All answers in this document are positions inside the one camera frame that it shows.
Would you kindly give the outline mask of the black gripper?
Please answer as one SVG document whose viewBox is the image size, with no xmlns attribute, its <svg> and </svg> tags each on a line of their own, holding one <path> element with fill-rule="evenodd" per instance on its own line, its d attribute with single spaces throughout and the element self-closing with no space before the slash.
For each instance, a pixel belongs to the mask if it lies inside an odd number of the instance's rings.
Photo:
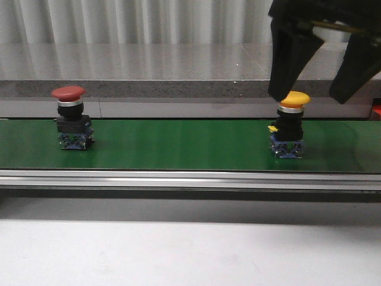
<svg viewBox="0 0 381 286">
<path fill-rule="evenodd" d="M 299 75 L 324 40 L 312 23 L 351 35 L 343 62 L 329 89 L 330 96 L 346 103 L 380 72 L 380 1 L 273 1 L 269 16 L 273 58 L 268 94 L 277 102 L 290 93 Z"/>
</svg>

